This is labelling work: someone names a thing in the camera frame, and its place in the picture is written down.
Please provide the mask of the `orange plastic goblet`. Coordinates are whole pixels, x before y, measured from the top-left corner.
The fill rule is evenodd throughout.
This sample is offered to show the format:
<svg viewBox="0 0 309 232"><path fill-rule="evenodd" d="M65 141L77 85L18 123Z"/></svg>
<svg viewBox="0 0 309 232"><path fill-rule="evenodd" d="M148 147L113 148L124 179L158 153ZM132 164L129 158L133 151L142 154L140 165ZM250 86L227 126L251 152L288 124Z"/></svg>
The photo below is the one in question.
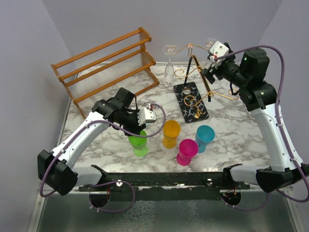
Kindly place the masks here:
<svg viewBox="0 0 309 232"><path fill-rule="evenodd" d="M180 124L175 120L168 120L163 127L163 140L162 144L165 148L172 149L177 144L177 138L180 134Z"/></svg>

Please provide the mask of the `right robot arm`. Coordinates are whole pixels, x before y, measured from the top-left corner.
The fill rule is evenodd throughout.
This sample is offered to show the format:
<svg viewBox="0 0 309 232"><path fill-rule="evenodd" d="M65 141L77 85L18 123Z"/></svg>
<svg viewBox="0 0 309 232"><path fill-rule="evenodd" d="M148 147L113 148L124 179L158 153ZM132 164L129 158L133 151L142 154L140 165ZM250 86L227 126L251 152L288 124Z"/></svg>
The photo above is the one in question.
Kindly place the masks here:
<svg viewBox="0 0 309 232"><path fill-rule="evenodd" d="M237 86L236 92L255 119L267 146L270 166L249 167L237 164L225 168L222 184L233 189L239 182L258 185L270 193L289 186L309 175L309 166L296 151L285 126L279 104L280 92L264 81L269 57L263 48L247 48L241 64L234 62L235 52L226 45L214 45L209 50L211 65L205 71L210 83L225 79Z"/></svg>

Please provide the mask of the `green plastic goblet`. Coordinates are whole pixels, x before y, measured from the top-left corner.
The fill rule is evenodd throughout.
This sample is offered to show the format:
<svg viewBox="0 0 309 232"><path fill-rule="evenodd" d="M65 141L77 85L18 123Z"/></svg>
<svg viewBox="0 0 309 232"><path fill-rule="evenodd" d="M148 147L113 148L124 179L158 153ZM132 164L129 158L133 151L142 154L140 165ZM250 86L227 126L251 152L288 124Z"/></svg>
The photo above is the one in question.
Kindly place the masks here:
<svg viewBox="0 0 309 232"><path fill-rule="evenodd" d="M129 136L128 138L131 146L133 147L133 153L137 157L144 157L148 153L147 138Z"/></svg>

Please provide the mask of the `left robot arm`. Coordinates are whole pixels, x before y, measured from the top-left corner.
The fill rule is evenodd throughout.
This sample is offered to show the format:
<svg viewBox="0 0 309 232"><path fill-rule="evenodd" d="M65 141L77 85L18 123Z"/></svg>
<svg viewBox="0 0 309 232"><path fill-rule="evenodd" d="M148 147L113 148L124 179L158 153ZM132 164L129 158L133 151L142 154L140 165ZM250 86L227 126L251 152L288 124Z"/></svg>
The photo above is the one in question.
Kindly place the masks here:
<svg viewBox="0 0 309 232"><path fill-rule="evenodd" d="M136 96L120 88L108 100L97 101L85 121L63 143L48 152L42 150L37 156L38 177L60 195L68 194L77 185L90 184L100 191L106 187L107 179L101 171L89 168L83 174L74 171L77 159L102 132L109 127L123 130L126 136L140 134L146 120L154 115L147 108L129 109Z"/></svg>

